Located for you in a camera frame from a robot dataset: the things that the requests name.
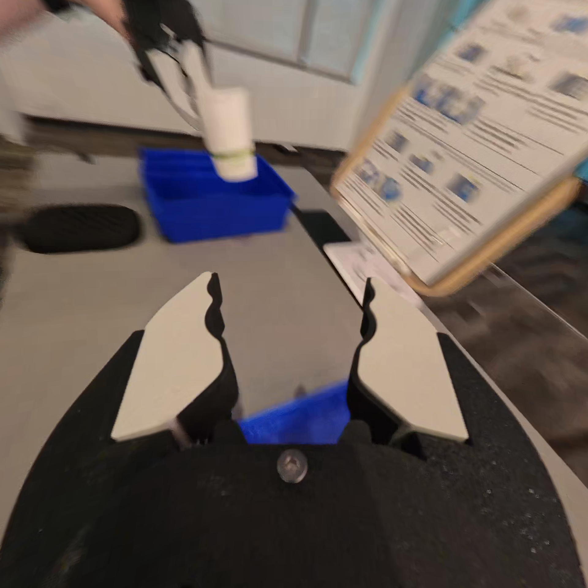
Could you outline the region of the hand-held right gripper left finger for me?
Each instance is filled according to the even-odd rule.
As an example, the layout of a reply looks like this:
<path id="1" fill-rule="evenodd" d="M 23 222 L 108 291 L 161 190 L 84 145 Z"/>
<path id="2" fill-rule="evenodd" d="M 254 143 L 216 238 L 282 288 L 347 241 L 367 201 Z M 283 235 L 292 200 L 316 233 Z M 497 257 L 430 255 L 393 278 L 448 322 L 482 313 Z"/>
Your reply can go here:
<path id="1" fill-rule="evenodd" d="M 147 323 L 111 430 L 126 442 L 169 430 L 205 443 L 231 420 L 239 387 L 224 339 L 222 290 L 203 272 Z"/>

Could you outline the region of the blue plastic bin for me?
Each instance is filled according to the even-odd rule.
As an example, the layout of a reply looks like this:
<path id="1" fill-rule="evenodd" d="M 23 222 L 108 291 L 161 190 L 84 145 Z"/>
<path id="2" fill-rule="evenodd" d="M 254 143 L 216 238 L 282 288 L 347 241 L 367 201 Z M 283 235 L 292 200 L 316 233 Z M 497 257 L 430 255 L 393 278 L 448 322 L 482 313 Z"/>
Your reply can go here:
<path id="1" fill-rule="evenodd" d="M 350 420 L 347 390 L 347 380 L 333 383 L 245 417 L 239 426 L 253 445 L 333 445 Z"/>
<path id="2" fill-rule="evenodd" d="M 139 174 L 160 234 L 188 243 L 283 230 L 296 193 L 267 161 L 258 175 L 227 182 L 205 151 L 142 148 Z"/>

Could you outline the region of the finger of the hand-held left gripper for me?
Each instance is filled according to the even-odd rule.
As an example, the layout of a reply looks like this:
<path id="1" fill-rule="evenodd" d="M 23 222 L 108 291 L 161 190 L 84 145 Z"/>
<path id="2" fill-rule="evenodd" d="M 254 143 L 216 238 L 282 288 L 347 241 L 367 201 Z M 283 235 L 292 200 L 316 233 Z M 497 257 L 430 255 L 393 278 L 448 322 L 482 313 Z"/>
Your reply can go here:
<path id="1" fill-rule="evenodd" d="M 180 110 L 187 118 L 216 118 L 215 88 L 204 45 L 193 40 L 179 44 Z"/>
<path id="2" fill-rule="evenodd" d="M 179 55 L 153 54 L 153 67 L 161 83 L 162 91 L 180 117 L 194 130 L 204 132 L 203 118 L 187 118 L 180 110 L 180 62 Z"/>

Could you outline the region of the large window with blinds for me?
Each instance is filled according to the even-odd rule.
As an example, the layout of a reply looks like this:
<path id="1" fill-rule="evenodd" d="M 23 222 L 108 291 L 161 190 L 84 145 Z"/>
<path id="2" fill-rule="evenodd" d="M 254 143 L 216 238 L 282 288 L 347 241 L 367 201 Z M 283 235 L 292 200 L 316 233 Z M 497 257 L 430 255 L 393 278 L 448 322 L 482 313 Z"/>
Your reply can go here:
<path id="1" fill-rule="evenodd" d="M 215 80 L 221 55 L 359 86 L 401 1 L 190 1 Z"/>

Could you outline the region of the white paper cup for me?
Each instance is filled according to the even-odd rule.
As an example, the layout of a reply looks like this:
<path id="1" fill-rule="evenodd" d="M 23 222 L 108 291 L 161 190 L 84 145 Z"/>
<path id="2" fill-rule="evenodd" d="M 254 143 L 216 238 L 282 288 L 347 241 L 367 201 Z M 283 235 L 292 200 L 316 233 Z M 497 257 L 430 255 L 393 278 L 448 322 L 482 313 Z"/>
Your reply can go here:
<path id="1" fill-rule="evenodd" d="M 199 101 L 203 138 L 219 177 L 246 182 L 258 175 L 249 93 L 213 88 Z"/>

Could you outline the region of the printed instruction sign board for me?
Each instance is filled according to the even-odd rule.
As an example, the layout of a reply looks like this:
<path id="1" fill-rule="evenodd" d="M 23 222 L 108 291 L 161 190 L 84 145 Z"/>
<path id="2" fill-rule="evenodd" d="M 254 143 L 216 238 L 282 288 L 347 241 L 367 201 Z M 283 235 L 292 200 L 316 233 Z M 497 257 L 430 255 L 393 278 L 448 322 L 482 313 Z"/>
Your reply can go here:
<path id="1" fill-rule="evenodd" d="M 334 180 L 402 273 L 435 286 L 587 159 L 587 1 L 486 1 Z"/>

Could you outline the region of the black flat mat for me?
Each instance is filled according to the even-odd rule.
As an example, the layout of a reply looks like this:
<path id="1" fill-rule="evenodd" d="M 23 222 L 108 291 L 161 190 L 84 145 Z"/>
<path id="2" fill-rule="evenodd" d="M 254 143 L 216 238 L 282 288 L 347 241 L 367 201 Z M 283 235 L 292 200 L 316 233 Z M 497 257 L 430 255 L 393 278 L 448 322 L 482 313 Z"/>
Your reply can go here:
<path id="1" fill-rule="evenodd" d="M 292 208 L 314 245 L 323 250 L 325 246 L 338 243 L 349 243 L 351 239 L 336 220 L 324 210 Z"/>

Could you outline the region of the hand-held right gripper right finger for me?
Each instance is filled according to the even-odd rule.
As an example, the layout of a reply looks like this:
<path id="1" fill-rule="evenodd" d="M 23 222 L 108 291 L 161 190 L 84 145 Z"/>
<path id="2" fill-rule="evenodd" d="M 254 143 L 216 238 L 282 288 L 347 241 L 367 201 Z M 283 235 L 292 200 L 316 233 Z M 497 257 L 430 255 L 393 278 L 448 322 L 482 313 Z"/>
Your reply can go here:
<path id="1" fill-rule="evenodd" d="M 365 422 L 379 445 L 414 434 L 465 443 L 469 433 L 431 321 L 375 277 L 362 309 L 347 391 L 352 420 Z"/>

